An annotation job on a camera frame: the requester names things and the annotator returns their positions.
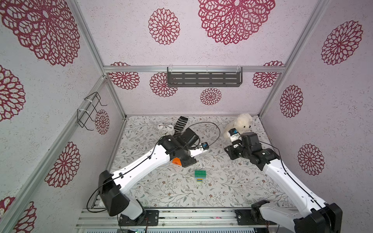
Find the green long lego brick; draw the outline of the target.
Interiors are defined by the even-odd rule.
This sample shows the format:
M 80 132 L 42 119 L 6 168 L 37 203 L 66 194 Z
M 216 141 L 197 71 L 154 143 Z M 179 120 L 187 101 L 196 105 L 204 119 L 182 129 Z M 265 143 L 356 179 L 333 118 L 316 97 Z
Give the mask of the green long lego brick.
M 205 170 L 196 170 L 194 172 L 194 177 L 196 179 L 205 179 L 207 177 L 207 172 Z

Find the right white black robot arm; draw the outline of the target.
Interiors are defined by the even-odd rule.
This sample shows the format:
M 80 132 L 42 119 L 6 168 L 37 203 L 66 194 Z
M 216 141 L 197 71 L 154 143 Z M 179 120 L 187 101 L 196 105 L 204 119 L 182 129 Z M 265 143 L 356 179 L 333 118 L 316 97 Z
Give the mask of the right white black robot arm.
M 286 193 L 296 210 L 279 207 L 268 200 L 251 205 L 251 219 L 255 223 L 274 222 L 294 233 L 340 233 L 342 209 L 335 203 L 328 204 L 303 184 L 271 149 L 260 143 L 225 147 L 232 160 L 245 158 L 268 175 Z

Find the orange lego brick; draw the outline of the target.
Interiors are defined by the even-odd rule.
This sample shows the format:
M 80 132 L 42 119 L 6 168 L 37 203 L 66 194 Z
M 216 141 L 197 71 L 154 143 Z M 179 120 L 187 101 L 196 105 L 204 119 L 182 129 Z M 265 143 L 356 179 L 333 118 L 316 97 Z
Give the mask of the orange lego brick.
M 182 163 L 181 163 L 181 160 L 179 158 L 174 158 L 172 160 L 172 163 L 175 164 L 175 165 L 178 165 L 178 166 L 182 166 Z

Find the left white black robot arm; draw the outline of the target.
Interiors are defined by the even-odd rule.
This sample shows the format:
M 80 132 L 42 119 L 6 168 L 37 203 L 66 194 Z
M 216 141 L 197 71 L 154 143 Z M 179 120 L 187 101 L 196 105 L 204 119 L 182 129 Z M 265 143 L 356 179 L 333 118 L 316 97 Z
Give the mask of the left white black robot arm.
M 113 173 L 103 171 L 99 175 L 97 190 L 107 213 L 109 216 L 122 215 L 141 223 L 145 219 L 146 210 L 138 200 L 126 196 L 126 193 L 156 168 L 175 158 L 189 166 L 196 162 L 195 156 L 207 149 L 208 147 L 202 145 L 190 148 L 173 136 L 164 136 L 156 142 L 153 149 L 127 167 Z

